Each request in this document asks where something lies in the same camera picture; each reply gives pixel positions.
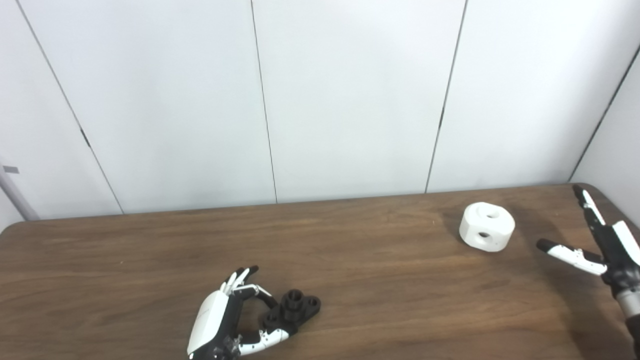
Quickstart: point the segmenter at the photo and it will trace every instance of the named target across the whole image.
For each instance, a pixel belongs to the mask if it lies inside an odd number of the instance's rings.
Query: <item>wood grain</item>
[[[458,240],[480,200],[515,217],[500,253]],[[632,359],[608,287],[540,237],[597,250],[569,185],[15,224],[0,236],[0,354],[185,359],[201,301],[258,264],[277,297],[299,288],[323,307],[253,359]],[[265,310],[248,302],[241,327]]]

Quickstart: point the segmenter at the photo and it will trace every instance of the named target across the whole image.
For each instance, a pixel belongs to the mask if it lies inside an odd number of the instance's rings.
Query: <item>robotic hand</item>
[[[187,354],[192,360],[235,360],[272,347],[296,334],[298,327],[320,311],[317,297],[305,297],[289,290],[278,302],[265,289],[244,282],[258,271],[257,266],[240,268],[211,293],[200,306],[193,324]],[[237,333],[245,300],[257,297],[268,307],[262,329]]]
[[[640,247],[624,221],[607,225],[585,189],[574,185],[573,192],[604,258],[547,239],[538,240],[537,247],[581,270],[599,275],[611,287],[613,298],[627,319],[636,357],[640,359]]]

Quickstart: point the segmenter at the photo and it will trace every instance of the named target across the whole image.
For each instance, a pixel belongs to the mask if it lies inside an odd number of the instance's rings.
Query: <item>hole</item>
[[[492,211],[489,214],[486,215],[486,217],[488,218],[497,218],[500,216],[500,213],[498,211]]]
[[[291,290],[289,292],[289,299],[291,299],[293,301],[298,301],[298,300],[302,299],[302,291],[300,291],[300,290]]]

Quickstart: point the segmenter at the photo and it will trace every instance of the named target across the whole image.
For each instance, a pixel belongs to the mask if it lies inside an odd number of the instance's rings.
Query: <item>robot finger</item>
[[[238,270],[236,270],[236,271],[234,272],[234,274],[235,274],[235,275],[236,275],[236,277],[237,277],[237,276],[238,276],[238,275],[240,275],[243,271],[244,271],[244,268],[238,268]],[[230,278],[231,278],[231,276],[228,276],[228,277],[225,279],[225,282],[226,282],[227,284],[229,283],[229,279],[230,279]]]
[[[607,265],[598,254],[547,239],[538,240],[536,246],[548,255],[593,275],[602,275],[607,271]]]
[[[289,333],[283,329],[276,329],[272,332],[259,330],[253,333],[244,334],[240,340],[239,349],[240,356],[253,354],[272,347],[277,343],[285,341],[289,338]]]
[[[249,276],[255,274],[258,272],[260,268],[258,267],[258,265],[253,265],[249,268],[249,274],[246,275],[245,280],[249,279]]]
[[[253,290],[253,291],[249,293],[247,292],[243,293],[244,290]],[[273,295],[270,294],[268,291],[266,291],[260,285],[249,284],[249,285],[239,286],[233,289],[232,291],[234,292],[234,294],[237,294],[237,295],[242,294],[241,295],[242,300],[246,300],[251,297],[257,297],[259,300],[265,303],[270,309],[273,309],[274,307],[278,306],[278,301],[273,297]]]
[[[229,295],[231,293],[231,286],[233,285],[234,281],[236,281],[236,273],[234,272],[233,274],[231,274],[231,276],[229,277],[229,281],[227,281],[227,285],[225,286],[224,290],[222,290],[223,293]]]
[[[244,284],[244,280],[246,279],[246,276],[249,274],[249,268],[246,268],[244,271],[242,271],[242,273],[240,275],[238,275],[238,277],[236,278],[236,281],[234,281],[231,284],[231,290],[237,288],[240,285]]]

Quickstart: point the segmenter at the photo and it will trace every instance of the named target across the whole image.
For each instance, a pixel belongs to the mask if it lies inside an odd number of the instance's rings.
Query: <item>black plastic object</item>
[[[304,296],[298,289],[289,290],[282,297],[280,304],[271,309],[262,321],[263,328],[271,334],[282,329],[289,336],[298,332],[298,327],[314,317],[320,311],[320,299],[315,296]]]
[[[640,359],[640,315],[631,316],[626,321],[629,334],[634,339],[634,352],[636,359]]]

